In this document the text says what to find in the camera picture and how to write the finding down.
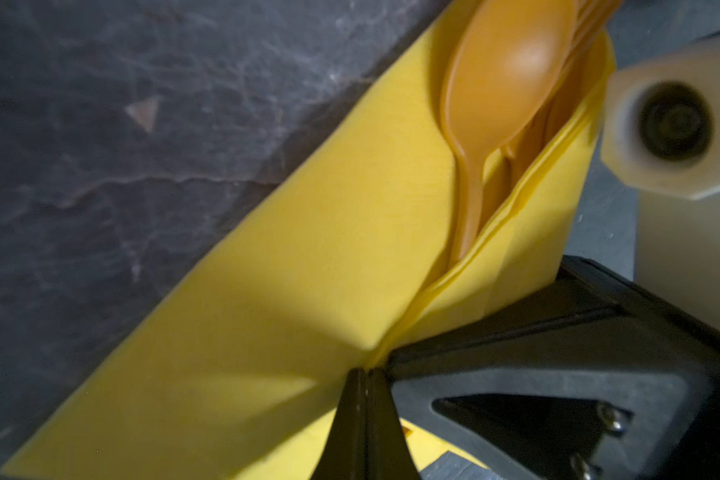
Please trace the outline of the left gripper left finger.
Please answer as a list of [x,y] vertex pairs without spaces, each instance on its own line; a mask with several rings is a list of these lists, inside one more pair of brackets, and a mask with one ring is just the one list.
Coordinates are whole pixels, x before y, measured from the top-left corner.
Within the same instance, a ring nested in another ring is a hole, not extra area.
[[365,370],[349,371],[312,480],[366,478],[367,380]]

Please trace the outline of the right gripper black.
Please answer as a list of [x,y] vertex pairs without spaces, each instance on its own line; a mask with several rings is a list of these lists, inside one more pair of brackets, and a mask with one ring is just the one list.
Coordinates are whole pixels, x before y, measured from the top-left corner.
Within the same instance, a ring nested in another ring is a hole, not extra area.
[[591,260],[386,370],[403,419],[506,479],[720,479],[720,332]]

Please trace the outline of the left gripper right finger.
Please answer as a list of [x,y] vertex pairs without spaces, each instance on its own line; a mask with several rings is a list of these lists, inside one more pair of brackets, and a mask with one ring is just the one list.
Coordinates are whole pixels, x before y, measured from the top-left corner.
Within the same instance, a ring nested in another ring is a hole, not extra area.
[[420,479],[382,369],[368,373],[367,478]]

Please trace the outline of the orange plastic fork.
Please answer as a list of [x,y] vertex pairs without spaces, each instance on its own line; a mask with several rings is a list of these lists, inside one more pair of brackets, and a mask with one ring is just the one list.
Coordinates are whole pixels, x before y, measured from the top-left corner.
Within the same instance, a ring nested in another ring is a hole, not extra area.
[[596,35],[618,10],[621,1],[586,0],[577,2],[579,11],[577,26],[568,55],[555,85],[533,118],[508,143],[501,147],[509,165],[512,184],[516,184],[526,169],[544,148],[544,139],[549,130],[547,124],[556,104],[563,104],[572,96],[568,93],[571,85],[581,83],[583,58]]

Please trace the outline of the orange plastic spoon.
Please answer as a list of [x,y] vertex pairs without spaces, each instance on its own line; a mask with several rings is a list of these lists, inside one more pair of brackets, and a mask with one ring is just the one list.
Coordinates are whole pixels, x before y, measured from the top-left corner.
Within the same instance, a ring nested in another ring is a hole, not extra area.
[[574,1],[483,1],[454,48],[440,96],[440,126],[458,178],[452,264],[465,257],[479,231],[485,161],[550,94],[577,17]]

